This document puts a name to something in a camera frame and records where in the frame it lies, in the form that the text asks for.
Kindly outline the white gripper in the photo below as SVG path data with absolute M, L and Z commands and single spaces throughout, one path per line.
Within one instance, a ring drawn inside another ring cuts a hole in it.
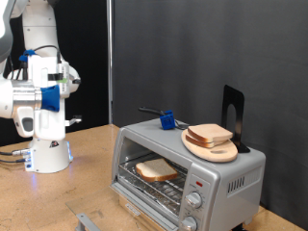
M 81 115 L 65 120 L 64 100 L 70 96 L 71 84 L 81 84 L 80 77 L 70 74 L 62 57 L 28 58 L 28 73 L 35 87 L 41 90 L 41 105 L 34 112 L 34 135 L 43 140 L 59 141 L 65 137 L 65 126 L 82 121 Z

